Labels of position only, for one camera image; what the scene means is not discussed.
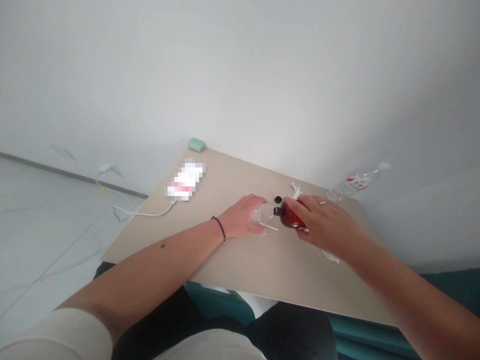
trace green box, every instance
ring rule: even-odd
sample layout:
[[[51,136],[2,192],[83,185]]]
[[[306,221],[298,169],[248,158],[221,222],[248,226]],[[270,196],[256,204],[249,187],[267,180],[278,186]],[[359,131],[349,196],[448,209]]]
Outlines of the green box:
[[[188,142],[188,148],[197,153],[201,153],[204,147],[205,147],[205,142],[195,137],[192,137],[192,139]]]

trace floor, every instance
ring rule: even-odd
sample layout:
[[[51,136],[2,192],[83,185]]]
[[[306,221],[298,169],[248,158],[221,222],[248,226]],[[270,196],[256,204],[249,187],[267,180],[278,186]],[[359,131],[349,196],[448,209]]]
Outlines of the floor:
[[[90,282],[127,222],[94,184],[0,158],[0,343],[29,328]],[[144,199],[128,196],[134,209]],[[255,317],[276,301],[240,295]]]

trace person's left hand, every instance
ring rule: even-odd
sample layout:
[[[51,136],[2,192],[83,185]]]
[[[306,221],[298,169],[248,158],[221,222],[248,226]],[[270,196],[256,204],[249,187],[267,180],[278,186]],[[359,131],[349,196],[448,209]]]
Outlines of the person's left hand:
[[[252,216],[260,204],[267,200],[263,197],[250,194],[242,197],[237,203],[229,207],[218,217],[226,238],[240,238],[246,235],[258,235],[268,231],[266,226],[254,225]]]

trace beige tabletop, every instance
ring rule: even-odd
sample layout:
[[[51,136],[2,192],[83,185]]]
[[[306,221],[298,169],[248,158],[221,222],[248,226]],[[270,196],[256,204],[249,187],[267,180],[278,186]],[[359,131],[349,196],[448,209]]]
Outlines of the beige tabletop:
[[[293,193],[290,183],[304,194],[325,190],[211,149],[187,150],[140,209],[157,214],[169,205],[164,188],[185,158],[206,164],[206,176],[190,201],[178,201],[161,217],[135,216],[103,256],[118,263],[170,235],[218,216],[240,197],[256,194],[275,205],[276,196]],[[361,204],[340,203],[382,246],[382,238]],[[297,238],[278,221],[278,231],[231,239],[211,254],[190,279],[206,285],[242,291],[265,298],[303,305],[331,313],[395,325],[374,293],[344,263],[328,260],[316,247]]]

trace black string bracelet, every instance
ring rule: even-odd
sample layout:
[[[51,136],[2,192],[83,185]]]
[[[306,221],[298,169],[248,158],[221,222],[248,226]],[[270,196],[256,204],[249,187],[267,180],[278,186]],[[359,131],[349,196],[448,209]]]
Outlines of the black string bracelet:
[[[210,220],[213,220],[213,219],[215,219],[216,222],[218,223],[218,225],[220,225],[221,233],[223,234],[223,242],[226,243],[227,242],[227,237],[225,236],[224,227],[220,223],[220,220],[218,220],[215,216],[212,216]]]

